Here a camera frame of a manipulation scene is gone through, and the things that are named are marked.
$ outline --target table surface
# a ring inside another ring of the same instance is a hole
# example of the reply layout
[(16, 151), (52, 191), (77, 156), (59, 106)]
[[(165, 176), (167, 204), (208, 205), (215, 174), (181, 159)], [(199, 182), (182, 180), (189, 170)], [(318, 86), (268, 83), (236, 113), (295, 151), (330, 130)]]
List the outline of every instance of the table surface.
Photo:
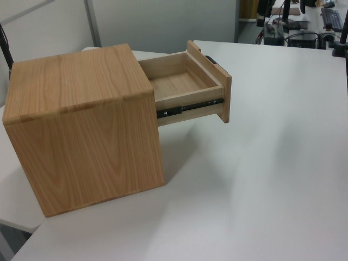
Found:
[[(147, 59), (165, 54), (133, 51), (137, 59)], [(4, 107), (0, 108), (0, 118)], [(0, 223), (33, 233), (45, 216), (30, 187), (23, 168), (0, 124)]]
[(48, 218), (14, 261), (348, 260), (344, 59), (196, 44), (233, 77), (230, 123), (160, 127), (166, 186)]

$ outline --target cabinet side panel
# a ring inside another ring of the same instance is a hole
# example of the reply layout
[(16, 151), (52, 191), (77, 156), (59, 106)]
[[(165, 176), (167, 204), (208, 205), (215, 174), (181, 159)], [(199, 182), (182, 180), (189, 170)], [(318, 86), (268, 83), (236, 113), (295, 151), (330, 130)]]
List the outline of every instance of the cabinet side panel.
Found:
[(164, 184), (153, 96), (6, 130), (46, 216)]

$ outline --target open drawer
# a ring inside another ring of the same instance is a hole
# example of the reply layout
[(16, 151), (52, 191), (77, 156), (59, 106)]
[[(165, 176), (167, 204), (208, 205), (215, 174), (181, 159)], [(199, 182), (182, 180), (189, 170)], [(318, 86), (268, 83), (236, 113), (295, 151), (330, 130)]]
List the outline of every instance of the open drawer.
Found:
[(232, 77), (192, 41), (186, 52), (139, 64), (154, 89), (158, 126), (210, 114), (229, 122)]

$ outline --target gray floor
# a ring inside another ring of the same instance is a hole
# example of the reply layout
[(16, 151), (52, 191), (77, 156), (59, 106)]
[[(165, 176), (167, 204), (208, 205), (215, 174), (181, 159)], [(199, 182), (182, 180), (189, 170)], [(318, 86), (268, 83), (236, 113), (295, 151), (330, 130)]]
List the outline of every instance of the gray floor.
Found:
[(31, 234), (0, 224), (0, 236), (0, 261), (10, 261)]
[(238, 43), (253, 44), (262, 28), (257, 27), (255, 22), (239, 22)]

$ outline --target wooden cabinet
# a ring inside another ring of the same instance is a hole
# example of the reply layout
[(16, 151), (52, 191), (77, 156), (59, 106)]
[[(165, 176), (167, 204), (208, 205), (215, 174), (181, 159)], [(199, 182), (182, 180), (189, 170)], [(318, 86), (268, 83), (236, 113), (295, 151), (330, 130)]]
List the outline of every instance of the wooden cabinet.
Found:
[(193, 42), (140, 62), (119, 45), (14, 63), (3, 123), (53, 216), (164, 185), (158, 126), (228, 122), (230, 95), (231, 76)]
[(239, 18), (256, 19), (258, 0), (241, 0)]

